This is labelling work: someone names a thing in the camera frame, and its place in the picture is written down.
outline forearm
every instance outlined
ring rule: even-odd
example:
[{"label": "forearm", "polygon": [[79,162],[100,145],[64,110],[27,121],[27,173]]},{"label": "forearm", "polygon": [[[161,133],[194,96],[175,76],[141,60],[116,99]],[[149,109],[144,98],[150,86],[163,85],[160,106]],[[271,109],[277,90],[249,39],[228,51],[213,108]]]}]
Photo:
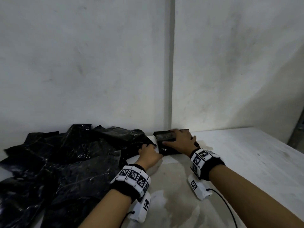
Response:
[{"label": "forearm", "polygon": [[304,227],[287,208],[228,167],[215,166],[209,178],[248,228]]},{"label": "forearm", "polygon": [[110,190],[79,228],[118,228],[131,205],[131,197]]}]

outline wall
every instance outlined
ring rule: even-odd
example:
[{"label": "wall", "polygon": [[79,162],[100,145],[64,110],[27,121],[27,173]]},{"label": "wall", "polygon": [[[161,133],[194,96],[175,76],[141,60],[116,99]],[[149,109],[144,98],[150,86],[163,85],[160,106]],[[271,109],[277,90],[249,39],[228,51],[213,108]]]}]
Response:
[{"label": "wall", "polygon": [[175,0],[172,127],[287,142],[304,106],[303,0]]},{"label": "wall", "polygon": [[0,144],[168,128],[170,0],[0,0]]}]

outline wristband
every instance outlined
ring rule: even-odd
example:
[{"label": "wristband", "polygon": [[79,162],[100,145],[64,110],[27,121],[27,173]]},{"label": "wristband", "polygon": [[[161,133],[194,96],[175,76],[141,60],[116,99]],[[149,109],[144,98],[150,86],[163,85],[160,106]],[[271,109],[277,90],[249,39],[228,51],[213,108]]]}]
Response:
[{"label": "wristband", "polygon": [[137,164],[126,165],[111,181],[110,189],[116,189],[124,195],[130,196],[132,203],[137,199],[139,202],[145,195],[151,178],[144,168]]},{"label": "wristband", "polygon": [[217,165],[225,165],[219,155],[210,150],[196,149],[190,155],[191,169],[198,177],[209,181],[210,170]]}]

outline white plastic device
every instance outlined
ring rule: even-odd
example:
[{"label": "white plastic device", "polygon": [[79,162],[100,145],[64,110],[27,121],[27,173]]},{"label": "white plastic device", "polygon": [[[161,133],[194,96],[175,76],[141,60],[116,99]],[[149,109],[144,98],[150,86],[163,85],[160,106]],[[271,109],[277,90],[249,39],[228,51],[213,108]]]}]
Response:
[{"label": "white plastic device", "polygon": [[138,202],[137,199],[132,203],[129,208],[129,211],[134,211],[134,214],[129,214],[128,218],[134,222],[143,223],[146,219],[149,205],[151,202],[151,195],[149,192],[146,192],[141,202]]},{"label": "white plastic device", "polygon": [[203,200],[212,195],[212,192],[206,190],[204,184],[195,176],[195,174],[191,173],[189,175],[188,182],[199,200]]}]

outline white table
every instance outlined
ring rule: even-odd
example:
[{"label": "white table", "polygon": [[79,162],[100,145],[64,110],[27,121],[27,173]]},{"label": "white table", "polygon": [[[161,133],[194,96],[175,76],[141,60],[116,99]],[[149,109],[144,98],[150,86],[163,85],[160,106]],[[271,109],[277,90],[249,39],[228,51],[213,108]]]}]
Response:
[{"label": "white table", "polygon": [[[304,220],[304,154],[255,128],[193,132],[192,135],[196,135],[202,148],[213,149],[229,168]],[[234,227],[218,195],[203,201],[195,197],[187,182],[191,172],[185,155],[164,157],[151,175],[148,191],[152,199],[146,221],[138,224],[126,220],[123,227]],[[7,176],[7,172],[0,169],[0,180]],[[205,183],[214,188],[210,182]],[[234,215],[238,226],[245,227]]]}]

